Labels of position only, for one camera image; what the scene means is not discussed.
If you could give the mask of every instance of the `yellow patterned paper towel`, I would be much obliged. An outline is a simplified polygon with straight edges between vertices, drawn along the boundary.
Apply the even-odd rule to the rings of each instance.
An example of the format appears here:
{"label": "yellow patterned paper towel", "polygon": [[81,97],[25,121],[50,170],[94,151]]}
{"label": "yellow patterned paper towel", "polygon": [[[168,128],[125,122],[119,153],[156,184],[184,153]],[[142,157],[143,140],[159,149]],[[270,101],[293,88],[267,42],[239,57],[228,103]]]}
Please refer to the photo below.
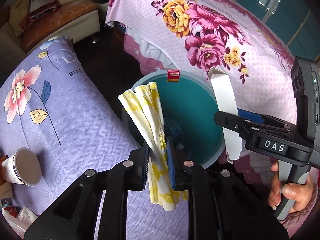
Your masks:
{"label": "yellow patterned paper towel", "polygon": [[152,150],[148,166],[151,203],[170,211],[175,208],[179,198],[187,200],[188,193],[173,191],[169,182],[164,120],[157,84],[150,82],[134,90],[135,93],[129,89],[118,98]]}

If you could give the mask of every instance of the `white plastic bag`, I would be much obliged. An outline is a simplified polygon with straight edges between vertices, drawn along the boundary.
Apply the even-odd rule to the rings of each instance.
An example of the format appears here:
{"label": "white plastic bag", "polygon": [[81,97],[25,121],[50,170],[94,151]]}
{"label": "white plastic bag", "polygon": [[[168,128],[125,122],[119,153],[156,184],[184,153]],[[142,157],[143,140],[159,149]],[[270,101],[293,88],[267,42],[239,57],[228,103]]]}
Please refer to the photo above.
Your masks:
{"label": "white plastic bag", "polygon": [[24,207],[17,218],[2,209],[2,215],[7,220],[12,229],[23,239],[28,227],[38,218],[30,209]]}

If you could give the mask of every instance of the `paper cup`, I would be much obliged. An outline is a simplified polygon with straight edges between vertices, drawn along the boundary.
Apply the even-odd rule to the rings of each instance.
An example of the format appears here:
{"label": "paper cup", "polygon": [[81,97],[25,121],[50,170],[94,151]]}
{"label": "paper cup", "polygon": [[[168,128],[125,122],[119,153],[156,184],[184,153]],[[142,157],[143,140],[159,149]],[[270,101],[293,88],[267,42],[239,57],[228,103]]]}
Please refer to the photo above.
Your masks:
{"label": "paper cup", "polygon": [[40,182],[41,167],[33,151],[23,147],[2,162],[1,174],[8,182],[34,187]]}

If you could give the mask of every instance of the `purple bedspread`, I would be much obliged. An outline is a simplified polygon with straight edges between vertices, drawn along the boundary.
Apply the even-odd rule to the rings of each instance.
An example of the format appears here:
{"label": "purple bedspread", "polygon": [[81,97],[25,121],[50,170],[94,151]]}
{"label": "purple bedspread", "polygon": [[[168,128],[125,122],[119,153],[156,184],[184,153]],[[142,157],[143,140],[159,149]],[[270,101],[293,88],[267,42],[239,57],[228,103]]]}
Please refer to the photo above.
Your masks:
{"label": "purple bedspread", "polygon": [[[86,169],[111,169],[139,147],[84,72],[66,37],[33,51],[1,87],[0,102],[1,155],[28,147],[39,158],[40,184],[13,185],[15,204],[38,215]],[[148,186],[128,193],[127,239],[187,238],[187,201],[166,212],[150,203]]]}

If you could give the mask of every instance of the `red label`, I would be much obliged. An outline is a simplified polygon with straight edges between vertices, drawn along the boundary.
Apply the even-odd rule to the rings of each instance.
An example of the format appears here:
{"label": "red label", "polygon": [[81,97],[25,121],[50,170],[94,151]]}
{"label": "red label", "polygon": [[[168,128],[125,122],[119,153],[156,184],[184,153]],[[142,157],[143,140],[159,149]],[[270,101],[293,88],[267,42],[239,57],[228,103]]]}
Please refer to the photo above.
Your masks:
{"label": "red label", "polygon": [[3,209],[8,211],[8,213],[15,218],[18,216],[18,211],[15,206],[4,207]]}
{"label": "red label", "polygon": [[180,71],[177,69],[168,69],[167,82],[178,82],[180,78]]}

